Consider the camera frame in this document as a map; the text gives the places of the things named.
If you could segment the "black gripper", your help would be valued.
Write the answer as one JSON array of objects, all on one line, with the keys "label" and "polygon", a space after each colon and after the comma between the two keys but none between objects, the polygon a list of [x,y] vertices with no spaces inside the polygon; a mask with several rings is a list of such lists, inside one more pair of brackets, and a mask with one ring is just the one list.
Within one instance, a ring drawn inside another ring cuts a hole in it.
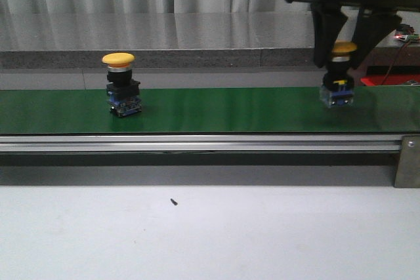
[{"label": "black gripper", "polygon": [[348,18],[341,6],[361,7],[352,36],[356,52],[350,59],[351,68],[357,69],[368,54],[389,33],[395,30],[402,18],[396,11],[419,11],[419,0],[285,0],[288,3],[311,3],[314,24],[314,64],[322,68],[327,63],[335,41]]}]

